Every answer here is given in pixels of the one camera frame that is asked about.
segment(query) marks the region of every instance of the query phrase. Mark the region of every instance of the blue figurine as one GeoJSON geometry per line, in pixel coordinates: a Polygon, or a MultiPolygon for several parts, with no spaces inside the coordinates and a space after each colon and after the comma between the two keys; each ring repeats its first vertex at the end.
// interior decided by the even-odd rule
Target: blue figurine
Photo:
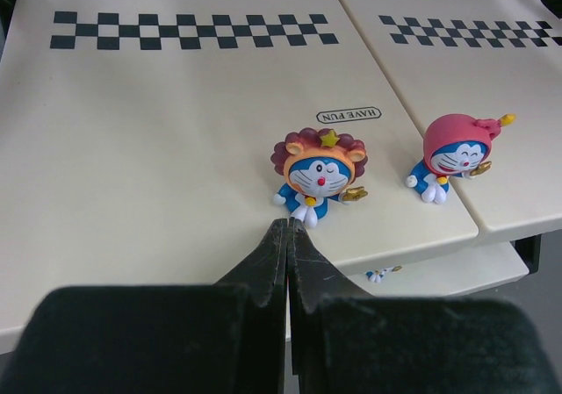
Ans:
{"type": "Polygon", "coordinates": [[[434,121],[423,138],[423,159],[406,179],[426,203],[442,204],[447,200],[449,177],[473,178],[490,169],[492,140],[501,127],[511,124],[515,115],[501,119],[475,119],[450,114],[434,121]]]}
{"type": "Polygon", "coordinates": [[[328,212],[328,200],[342,203],[367,196],[363,187],[346,189],[364,173],[367,162],[364,143],[333,129],[305,128],[289,133],[275,145],[271,156],[285,185],[273,197],[286,205],[291,217],[315,227],[328,212]]]}

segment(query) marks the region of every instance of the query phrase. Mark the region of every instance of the white paw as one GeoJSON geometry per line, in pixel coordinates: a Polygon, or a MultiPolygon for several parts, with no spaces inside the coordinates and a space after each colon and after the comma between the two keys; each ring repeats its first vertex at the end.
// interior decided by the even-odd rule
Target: white paw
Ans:
{"type": "Polygon", "coordinates": [[[285,197],[281,197],[279,194],[275,194],[273,197],[273,204],[275,205],[283,205],[287,199],[285,197]]]}
{"type": "Polygon", "coordinates": [[[382,282],[382,280],[383,280],[383,276],[381,276],[381,275],[379,275],[379,274],[377,274],[377,273],[372,273],[372,274],[369,276],[369,281],[370,281],[371,283],[380,283],[380,282],[382,282]]]}
{"type": "Polygon", "coordinates": [[[308,211],[309,208],[310,207],[307,207],[306,205],[301,205],[295,211],[292,212],[291,217],[294,217],[295,219],[300,220],[304,223],[306,212],[308,211]]]}
{"type": "Polygon", "coordinates": [[[428,188],[422,192],[421,200],[424,203],[432,203],[434,199],[436,199],[436,186],[429,185],[428,188]]]}
{"type": "Polygon", "coordinates": [[[343,196],[345,195],[345,191],[338,195],[337,200],[342,203],[343,205],[350,205],[353,201],[344,201],[343,196]]]}
{"type": "Polygon", "coordinates": [[[433,201],[436,204],[443,204],[447,201],[447,192],[441,186],[436,188],[436,197],[433,201]]]}
{"type": "Polygon", "coordinates": [[[314,208],[309,208],[305,216],[305,226],[313,229],[318,224],[318,216],[314,208]]]}
{"type": "Polygon", "coordinates": [[[414,175],[410,175],[406,178],[406,186],[408,188],[413,188],[415,185],[418,184],[418,178],[414,175]]]}

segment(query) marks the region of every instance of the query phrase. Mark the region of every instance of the lion costume doraemon figurine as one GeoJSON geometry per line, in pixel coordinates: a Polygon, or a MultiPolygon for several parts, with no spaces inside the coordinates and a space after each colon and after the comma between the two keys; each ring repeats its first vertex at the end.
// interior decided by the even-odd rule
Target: lion costume doraemon figurine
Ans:
{"type": "Polygon", "coordinates": [[[367,196],[364,187],[346,190],[367,162],[364,143],[347,133],[312,128],[289,133],[275,145],[271,161],[285,178],[273,202],[286,205],[291,217],[307,227],[326,215],[329,199],[346,204],[367,196]]]}
{"type": "Polygon", "coordinates": [[[436,119],[425,132],[423,159],[410,172],[406,186],[426,203],[444,203],[450,176],[472,179],[490,169],[492,163],[483,161],[492,151],[492,140],[514,120],[515,115],[475,119],[457,113],[436,119]]]}

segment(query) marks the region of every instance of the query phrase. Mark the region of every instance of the yellow star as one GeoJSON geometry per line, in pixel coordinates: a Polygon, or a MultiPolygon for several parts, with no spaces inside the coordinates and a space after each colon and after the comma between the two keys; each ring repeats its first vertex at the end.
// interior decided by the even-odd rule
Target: yellow star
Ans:
{"type": "Polygon", "coordinates": [[[330,132],[326,135],[322,135],[320,139],[322,140],[322,147],[333,148],[335,147],[335,144],[337,144],[337,141],[340,140],[340,137],[335,135],[335,131],[333,129],[330,129],[330,132]]]}

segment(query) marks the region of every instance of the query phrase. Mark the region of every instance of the red hood doraemon figurine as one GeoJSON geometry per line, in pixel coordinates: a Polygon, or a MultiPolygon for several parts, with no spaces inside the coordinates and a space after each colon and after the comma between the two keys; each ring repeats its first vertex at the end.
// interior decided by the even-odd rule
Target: red hood doraemon figurine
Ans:
{"type": "Polygon", "coordinates": [[[274,196],[291,216],[315,227],[328,212],[328,199],[347,203],[367,195],[363,187],[348,189],[364,173],[365,145],[347,133],[333,129],[305,128],[289,133],[275,145],[271,161],[285,185],[274,196]]]}
{"type": "Polygon", "coordinates": [[[492,140],[514,120],[515,115],[475,119],[457,113],[436,119],[423,137],[423,160],[407,177],[406,186],[426,203],[444,203],[450,176],[473,178],[490,169],[492,163],[483,161],[492,151],[492,140]]]}

